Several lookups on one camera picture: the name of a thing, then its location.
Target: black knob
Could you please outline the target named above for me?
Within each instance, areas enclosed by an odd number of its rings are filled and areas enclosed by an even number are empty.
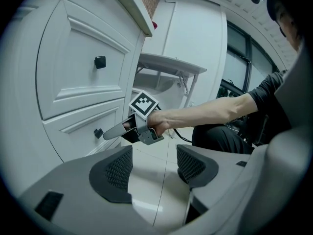
[[[97,69],[101,69],[107,66],[106,57],[100,56],[94,59],[94,65],[96,65]]]
[[[93,132],[96,138],[100,138],[103,135],[103,130],[99,129],[95,129],[95,131]]]

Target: floor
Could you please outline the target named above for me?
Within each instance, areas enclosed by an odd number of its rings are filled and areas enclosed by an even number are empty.
[[[181,128],[180,134],[191,140],[193,128]],[[183,224],[189,187],[177,174],[177,144],[190,144],[166,131],[164,140],[152,145],[133,144],[133,169],[128,192],[135,210],[156,229],[174,231]],[[130,143],[122,139],[122,145]]]

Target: red object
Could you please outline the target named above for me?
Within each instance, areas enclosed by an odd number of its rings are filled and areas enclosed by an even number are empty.
[[[157,28],[157,24],[155,22],[152,21],[153,27],[156,29]]]

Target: black cable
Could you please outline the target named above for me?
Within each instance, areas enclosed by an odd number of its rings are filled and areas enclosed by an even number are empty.
[[[191,143],[190,140],[188,140],[188,139],[182,137],[182,136],[178,133],[178,131],[177,131],[176,129],[173,129],[173,130],[175,131],[175,133],[177,134],[177,136],[179,136],[182,140]]]

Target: white ceiling panel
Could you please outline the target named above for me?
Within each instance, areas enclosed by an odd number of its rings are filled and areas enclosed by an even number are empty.
[[[289,68],[294,63],[296,52],[289,42],[281,34],[279,26],[272,21],[268,15],[266,0],[259,4],[252,3],[251,0],[209,0],[219,3],[225,8],[233,11],[252,26],[254,26],[269,42],[275,50],[273,55],[278,55],[285,68]]]

